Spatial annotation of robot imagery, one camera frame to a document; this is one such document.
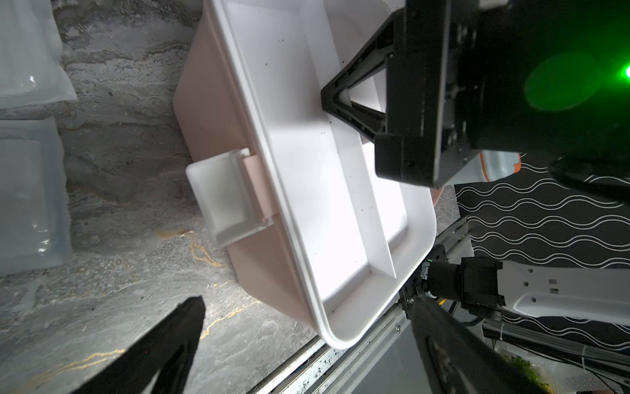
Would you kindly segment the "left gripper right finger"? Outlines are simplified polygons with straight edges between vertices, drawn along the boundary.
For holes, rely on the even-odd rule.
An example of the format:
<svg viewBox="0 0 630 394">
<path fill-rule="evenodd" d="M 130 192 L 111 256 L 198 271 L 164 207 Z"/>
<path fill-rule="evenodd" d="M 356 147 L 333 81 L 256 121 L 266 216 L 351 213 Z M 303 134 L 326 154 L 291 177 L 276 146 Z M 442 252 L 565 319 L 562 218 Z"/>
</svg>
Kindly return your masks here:
<svg viewBox="0 0 630 394">
<path fill-rule="evenodd" d="M 416 299 L 409 319 L 433 393 L 543 393 L 428 297 Z"/>
</svg>

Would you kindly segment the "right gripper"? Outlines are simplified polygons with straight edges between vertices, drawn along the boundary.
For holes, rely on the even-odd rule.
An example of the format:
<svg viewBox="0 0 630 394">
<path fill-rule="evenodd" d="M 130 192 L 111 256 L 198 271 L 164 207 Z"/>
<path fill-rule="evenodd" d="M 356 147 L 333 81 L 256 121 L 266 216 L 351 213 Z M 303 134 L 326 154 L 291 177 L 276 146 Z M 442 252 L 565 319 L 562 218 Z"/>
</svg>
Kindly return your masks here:
<svg viewBox="0 0 630 394">
<path fill-rule="evenodd" d="M 439 188 L 463 166 L 456 144 L 442 140 L 457 121 L 446 88 L 456 84 L 459 57 L 477 26 L 476 1 L 408 1 L 392 13 L 393 52 L 382 67 L 350 88 L 349 100 L 385 113 L 374 142 L 379 177 Z M 381 28 L 330 21 L 341 69 Z"/>
</svg>

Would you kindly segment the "light blue first aid box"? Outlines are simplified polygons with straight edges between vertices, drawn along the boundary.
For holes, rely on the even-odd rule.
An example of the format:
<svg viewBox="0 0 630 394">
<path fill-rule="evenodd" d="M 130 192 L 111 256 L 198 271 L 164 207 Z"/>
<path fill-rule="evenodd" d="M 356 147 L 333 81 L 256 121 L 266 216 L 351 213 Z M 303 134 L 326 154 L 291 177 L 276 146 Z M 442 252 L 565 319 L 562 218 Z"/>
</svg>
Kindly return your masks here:
<svg viewBox="0 0 630 394">
<path fill-rule="evenodd" d="M 496 182 L 518 173 L 520 168 L 521 159 L 519 153 L 483 150 L 467 162 L 448 181 L 448 185 Z"/>
</svg>

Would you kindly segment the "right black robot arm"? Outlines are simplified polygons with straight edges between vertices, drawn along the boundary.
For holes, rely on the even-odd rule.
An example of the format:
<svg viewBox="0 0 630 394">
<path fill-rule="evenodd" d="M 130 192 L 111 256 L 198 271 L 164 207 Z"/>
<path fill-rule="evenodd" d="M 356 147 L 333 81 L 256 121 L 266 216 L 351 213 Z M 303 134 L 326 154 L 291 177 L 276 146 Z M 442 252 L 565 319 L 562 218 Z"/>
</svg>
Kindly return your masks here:
<svg viewBox="0 0 630 394">
<path fill-rule="evenodd" d="M 438 188 L 483 150 L 541 152 L 561 185 L 629 201 L 626 1 L 408 1 L 321 99 L 381 178 Z"/>
</svg>

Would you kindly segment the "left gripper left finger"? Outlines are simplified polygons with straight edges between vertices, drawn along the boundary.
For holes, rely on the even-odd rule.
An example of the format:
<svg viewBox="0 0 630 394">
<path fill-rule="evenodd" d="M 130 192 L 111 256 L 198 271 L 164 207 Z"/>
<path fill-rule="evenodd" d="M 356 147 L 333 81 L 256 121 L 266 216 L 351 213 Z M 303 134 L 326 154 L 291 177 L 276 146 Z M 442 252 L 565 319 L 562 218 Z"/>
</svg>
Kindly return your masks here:
<svg viewBox="0 0 630 394">
<path fill-rule="evenodd" d="M 205 317 L 200 296 L 190 297 L 76 393 L 182 393 Z"/>
</svg>

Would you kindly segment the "white gauze packet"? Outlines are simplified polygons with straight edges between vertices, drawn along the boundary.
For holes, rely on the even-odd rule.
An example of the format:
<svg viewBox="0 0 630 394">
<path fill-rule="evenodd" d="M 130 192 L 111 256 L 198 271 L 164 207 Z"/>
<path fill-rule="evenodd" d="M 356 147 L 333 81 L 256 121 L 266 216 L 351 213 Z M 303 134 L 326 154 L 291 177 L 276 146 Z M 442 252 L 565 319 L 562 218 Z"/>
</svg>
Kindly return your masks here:
<svg viewBox="0 0 630 394">
<path fill-rule="evenodd" d="M 49 1 L 1 2 L 1 108 L 77 99 Z"/>
<path fill-rule="evenodd" d="M 70 262 L 70 224 L 55 119 L 1 121 L 1 275 Z"/>
</svg>

